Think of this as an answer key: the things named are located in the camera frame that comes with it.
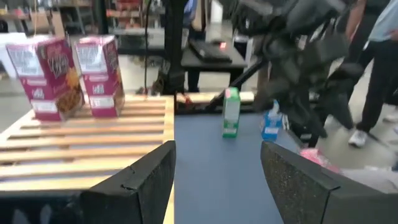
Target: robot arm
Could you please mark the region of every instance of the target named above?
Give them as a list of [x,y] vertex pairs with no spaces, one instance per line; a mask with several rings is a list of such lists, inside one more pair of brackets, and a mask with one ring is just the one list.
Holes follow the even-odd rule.
[[257,0],[240,0],[234,10],[233,23],[240,33],[267,35],[257,57],[270,61],[276,74],[257,90],[255,108],[266,110],[273,100],[278,100],[281,112],[291,121],[325,138],[327,133],[308,99],[309,93],[315,92],[319,95],[318,107],[346,128],[353,128],[346,92],[363,69],[344,65],[329,76],[331,63],[348,54],[349,42],[345,35],[334,32],[326,35],[323,29],[319,38],[304,49],[297,45],[301,35],[314,33],[322,24],[328,28],[331,20],[349,10],[347,2],[289,0],[274,7]]

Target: cereal box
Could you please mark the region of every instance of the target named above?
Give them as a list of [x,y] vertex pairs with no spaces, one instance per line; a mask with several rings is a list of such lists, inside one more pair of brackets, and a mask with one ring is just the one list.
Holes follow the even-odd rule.
[[93,116],[119,116],[124,90],[115,38],[82,38],[76,43],[76,52]]
[[37,119],[62,121],[84,104],[65,39],[41,35],[6,48]]

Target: green milk carton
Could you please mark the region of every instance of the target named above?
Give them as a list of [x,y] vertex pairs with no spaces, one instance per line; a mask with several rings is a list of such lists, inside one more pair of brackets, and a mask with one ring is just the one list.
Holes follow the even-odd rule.
[[241,97],[239,90],[235,87],[227,88],[223,105],[223,138],[236,138],[240,109]]

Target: white sneaker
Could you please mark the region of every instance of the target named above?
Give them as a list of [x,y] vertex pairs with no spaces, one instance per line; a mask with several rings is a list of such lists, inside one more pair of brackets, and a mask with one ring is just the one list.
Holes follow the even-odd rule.
[[366,132],[356,130],[348,140],[348,144],[355,147],[363,147],[366,143],[367,138],[368,134]]
[[398,122],[398,108],[396,108],[391,114],[388,114],[386,117],[384,117],[383,121],[390,123]]

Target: milk carton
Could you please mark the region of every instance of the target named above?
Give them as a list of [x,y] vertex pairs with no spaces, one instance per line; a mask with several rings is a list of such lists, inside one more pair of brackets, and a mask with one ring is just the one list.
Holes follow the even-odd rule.
[[262,139],[264,141],[275,141],[281,128],[283,128],[283,115],[279,112],[278,101],[274,100],[274,107],[264,113],[261,121]]
[[119,116],[124,90],[114,36],[85,37],[75,47],[93,116]]
[[84,97],[65,39],[39,35],[6,48],[36,119],[62,121],[81,108]]
[[225,90],[223,105],[223,137],[236,138],[239,128],[241,97],[239,90],[229,87]]

